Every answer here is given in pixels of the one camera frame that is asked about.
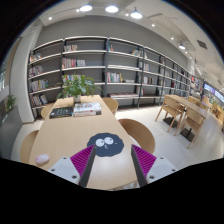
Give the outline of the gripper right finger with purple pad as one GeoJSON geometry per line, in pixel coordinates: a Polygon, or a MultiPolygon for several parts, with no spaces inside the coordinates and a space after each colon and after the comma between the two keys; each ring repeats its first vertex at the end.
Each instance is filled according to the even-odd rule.
{"type": "Polygon", "coordinates": [[[136,145],[131,146],[131,156],[140,187],[177,171],[166,158],[156,157],[136,145]]]}

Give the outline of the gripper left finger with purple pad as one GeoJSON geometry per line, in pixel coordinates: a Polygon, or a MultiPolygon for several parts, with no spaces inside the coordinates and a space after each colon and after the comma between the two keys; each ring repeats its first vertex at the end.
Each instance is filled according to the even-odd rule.
{"type": "Polygon", "coordinates": [[[95,152],[95,146],[91,145],[71,157],[63,156],[49,169],[49,172],[81,187],[86,187],[95,152]]]}

